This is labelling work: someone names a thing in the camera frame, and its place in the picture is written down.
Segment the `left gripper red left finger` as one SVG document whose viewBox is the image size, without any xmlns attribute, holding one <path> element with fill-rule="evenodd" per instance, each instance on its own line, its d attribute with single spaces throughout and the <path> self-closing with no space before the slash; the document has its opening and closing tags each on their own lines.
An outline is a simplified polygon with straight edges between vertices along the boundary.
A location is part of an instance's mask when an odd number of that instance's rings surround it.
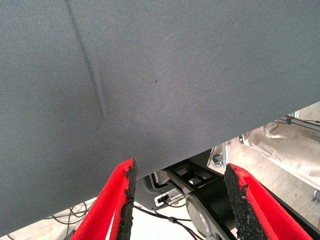
<svg viewBox="0 0 320 240">
<path fill-rule="evenodd" d="M 133 226 L 137 163 L 120 163 L 84 218 L 73 240 L 129 240 Z"/>
</svg>

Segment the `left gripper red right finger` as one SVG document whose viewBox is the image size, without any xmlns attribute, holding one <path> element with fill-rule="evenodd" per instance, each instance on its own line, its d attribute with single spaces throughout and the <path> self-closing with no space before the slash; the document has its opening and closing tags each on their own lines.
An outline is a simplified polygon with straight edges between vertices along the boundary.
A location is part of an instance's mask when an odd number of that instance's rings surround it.
<svg viewBox="0 0 320 240">
<path fill-rule="evenodd" d="M 306 230 L 247 170 L 226 166 L 224 181 L 240 240 L 311 240 Z"/>
</svg>

